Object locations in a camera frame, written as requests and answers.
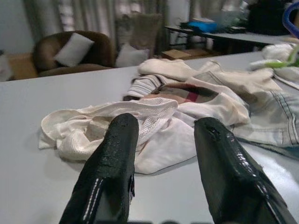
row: desk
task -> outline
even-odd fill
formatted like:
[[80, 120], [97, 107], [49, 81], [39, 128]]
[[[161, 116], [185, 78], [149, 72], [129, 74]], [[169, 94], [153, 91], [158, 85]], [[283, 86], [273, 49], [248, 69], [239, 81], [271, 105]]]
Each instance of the desk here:
[[[215, 59], [224, 69], [243, 70], [261, 55], [256, 52]], [[186, 63], [198, 69], [207, 60]], [[55, 150], [38, 149], [42, 118], [63, 108], [118, 101], [136, 72], [136, 67], [129, 67], [0, 83], [1, 223], [58, 223], [83, 165], [61, 161]], [[299, 222], [298, 162], [243, 145], [264, 167]], [[136, 175], [135, 192], [130, 220], [212, 223], [196, 158], [155, 175]]]
[[290, 35], [282, 35], [282, 36], [269, 36], [269, 35], [260, 35], [254, 33], [245, 33], [245, 34], [227, 34], [227, 33], [220, 33], [220, 34], [211, 34], [211, 33], [200, 33], [194, 32], [191, 29], [181, 29], [175, 26], [165, 26], [165, 28], [169, 32], [180, 32], [185, 33], [188, 35], [196, 35], [205, 38], [211, 38], [214, 40], [227, 40], [230, 42], [243, 42], [243, 43], [250, 43], [254, 44], [255, 46], [263, 47], [269, 44], [278, 44], [283, 41], [284, 38], [290, 37]]

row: brown armchair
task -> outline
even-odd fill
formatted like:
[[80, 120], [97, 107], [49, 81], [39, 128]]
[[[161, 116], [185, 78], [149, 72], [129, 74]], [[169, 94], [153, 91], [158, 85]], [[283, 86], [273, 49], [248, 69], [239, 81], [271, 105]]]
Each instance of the brown armchair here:
[[[79, 65], [65, 67], [59, 64], [54, 56], [68, 42], [73, 33], [89, 38], [94, 41], [94, 44]], [[40, 77], [104, 70], [114, 67], [115, 52], [110, 39], [104, 34], [93, 31], [69, 31], [40, 40], [33, 50], [33, 62]]]

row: pile of clothes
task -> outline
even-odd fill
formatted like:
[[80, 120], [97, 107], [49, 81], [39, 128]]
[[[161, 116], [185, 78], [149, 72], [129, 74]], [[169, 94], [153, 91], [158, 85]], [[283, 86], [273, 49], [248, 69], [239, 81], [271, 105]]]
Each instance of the pile of clothes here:
[[111, 120], [128, 112], [139, 123], [137, 173], [152, 174], [194, 157], [194, 122], [204, 117], [218, 119], [240, 141], [299, 158], [299, 97], [274, 82], [277, 69], [224, 71], [209, 61], [194, 70], [182, 60], [149, 59], [138, 72], [126, 101], [46, 116], [39, 148], [57, 147], [62, 158], [87, 160]]

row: white cushion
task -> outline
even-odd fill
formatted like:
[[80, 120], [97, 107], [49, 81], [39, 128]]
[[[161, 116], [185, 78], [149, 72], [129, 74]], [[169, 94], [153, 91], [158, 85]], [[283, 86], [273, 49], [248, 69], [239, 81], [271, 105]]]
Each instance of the white cushion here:
[[116, 59], [116, 67], [137, 66], [149, 58], [149, 49], [137, 50], [125, 43]]
[[55, 55], [55, 60], [68, 67], [78, 65], [93, 45], [94, 41], [73, 33], [69, 41]]

